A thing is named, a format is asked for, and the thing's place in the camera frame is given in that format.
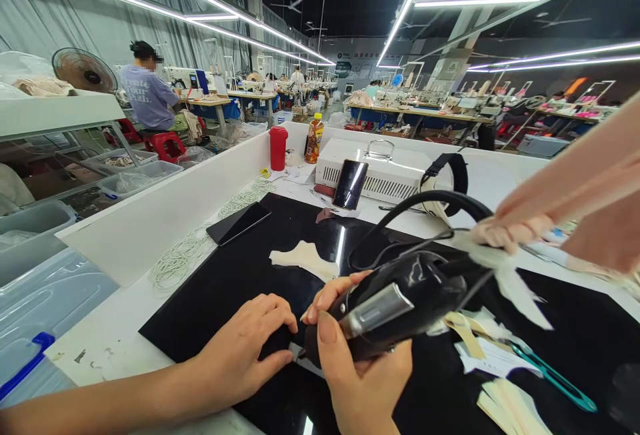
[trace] fingernail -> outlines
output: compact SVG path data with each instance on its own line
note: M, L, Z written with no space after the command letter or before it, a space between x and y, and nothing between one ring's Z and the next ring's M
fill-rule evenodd
M312 306L309 308L309 317L308 317L308 320L309 320L309 322L310 322L310 323L315 323L315 321L316 321L316 319L315 319L315 318L316 318L317 312L318 312L318 310L317 310L317 308L315 307L315 305L312 305Z
M333 318L327 312L320 312L318 333L320 333L320 341L324 344L331 345L335 343L335 324L333 323Z

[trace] black mat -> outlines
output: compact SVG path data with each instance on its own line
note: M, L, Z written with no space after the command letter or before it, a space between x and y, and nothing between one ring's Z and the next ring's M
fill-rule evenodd
M286 252L299 240L314 242L320 256L337 260L341 274L346 275L351 271L347 254L372 228L354 219L316 224L320 208L271 193L262 203L271 216L213 252L140 329L172 360L182 362L196 355L244 302L260 293L284 297L294 314L302 315L322 283L299 268L273 267L268 258L271 250ZM411 240L416 239L385 230L366 251L373 259L391 242ZM435 247L434 251L445 257L456 254L451 248ZM509 379L534 398L555 435L629 434L607 415L605 395L618 366L640 362L637 322L606 295L531 272L521 273L529 287L547 300L542 310L556 328L554 332L528 322L499 295L495 282L487 284L468 308L486 306L543 360L591 397L599 412L580 410L548 382L527 371L512 372ZM304 325L299 327L295 341L302 344ZM481 372L463 375L453 347L457 341L455 334L422 336L414 341L413 375L394 413L403 435L503 433L476 406L481 384L492 377ZM309 422L315 427L314 434L338 433L326 383L294 364L236 409L267 435L302 434Z

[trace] black phone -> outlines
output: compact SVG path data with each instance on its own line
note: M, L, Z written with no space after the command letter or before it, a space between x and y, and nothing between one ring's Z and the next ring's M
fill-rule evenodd
M368 169L369 164L363 161L345 160L333 196L334 206L350 210L358 208Z
M249 228L262 222L269 215L271 212L260 203L252 203L220 220L215 225L211 225L207 228L207 233L218 246L224 246Z

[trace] stool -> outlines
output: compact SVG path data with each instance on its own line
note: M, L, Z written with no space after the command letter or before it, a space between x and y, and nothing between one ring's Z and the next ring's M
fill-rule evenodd
M154 151L162 161L175 163L187 151L173 131L141 130L147 151Z
M131 143L140 143L142 141L129 118L121 118L117 120L117 122L120 125L120 131L122 131L122 134L125 136L127 141L130 141Z

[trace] red bottle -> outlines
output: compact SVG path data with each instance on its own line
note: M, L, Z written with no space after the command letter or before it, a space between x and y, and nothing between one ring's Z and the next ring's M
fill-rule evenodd
M287 149L287 129L281 126L271 127L271 169L282 171L285 169L285 150Z

